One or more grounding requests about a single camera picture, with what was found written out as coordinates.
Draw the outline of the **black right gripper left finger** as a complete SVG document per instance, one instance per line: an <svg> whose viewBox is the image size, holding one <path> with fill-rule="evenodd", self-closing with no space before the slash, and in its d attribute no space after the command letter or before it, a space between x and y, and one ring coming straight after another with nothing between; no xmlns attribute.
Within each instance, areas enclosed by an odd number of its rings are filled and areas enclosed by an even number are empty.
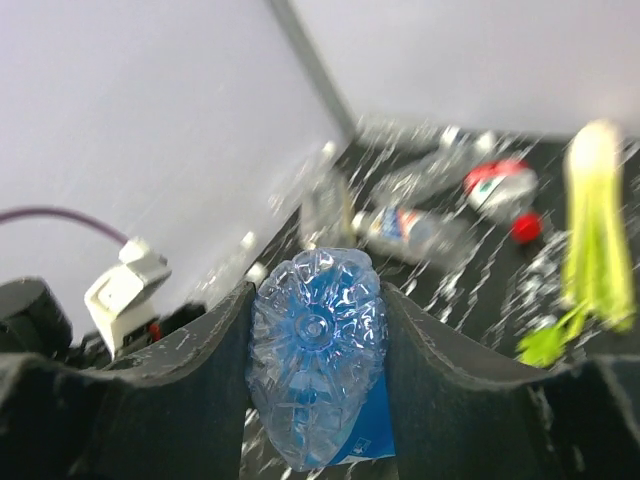
<svg viewBox="0 0 640 480"><path fill-rule="evenodd" d="M5 479L235 479L255 288L101 369L64 364L70 325L48 285L1 288Z"/></svg>

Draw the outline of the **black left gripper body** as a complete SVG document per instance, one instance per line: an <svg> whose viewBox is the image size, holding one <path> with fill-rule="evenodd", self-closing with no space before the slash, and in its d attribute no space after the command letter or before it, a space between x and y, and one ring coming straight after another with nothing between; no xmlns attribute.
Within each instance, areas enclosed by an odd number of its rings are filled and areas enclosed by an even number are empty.
<svg viewBox="0 0 640 480"><path fill-rule="evenodd" d="M117 357L141 350L204 315L205 304L188 302L173 313L154 317L124 339ZM1 351L36 353L77 369L103 369L113 362L97 331L73 346L72 326L48 284L23 278L1 285Z"/></svg>

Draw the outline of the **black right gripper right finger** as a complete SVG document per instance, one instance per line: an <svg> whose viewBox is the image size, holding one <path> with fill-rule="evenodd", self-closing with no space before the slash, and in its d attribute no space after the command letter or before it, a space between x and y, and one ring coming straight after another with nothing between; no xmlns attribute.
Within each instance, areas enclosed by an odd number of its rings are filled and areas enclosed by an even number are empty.
<svg viewBox="0 0 640 480"><path fill-rule="evenodd" d="M507 358L390 283L386 384L403 479L635 479L639 360L556 372Z"/></svg>

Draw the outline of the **blue label crushed bottle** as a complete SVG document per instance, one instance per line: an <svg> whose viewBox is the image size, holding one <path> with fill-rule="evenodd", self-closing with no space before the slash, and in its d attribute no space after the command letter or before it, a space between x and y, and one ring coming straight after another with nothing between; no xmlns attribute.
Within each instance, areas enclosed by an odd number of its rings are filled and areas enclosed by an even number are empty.
<svg viewBox="0 0 640 480"><path fill-rule="evenodd" d="M365 252L305 250L263 281L245 378L269 440L292 469L394 456L387 349L381 282Z"/></svg>

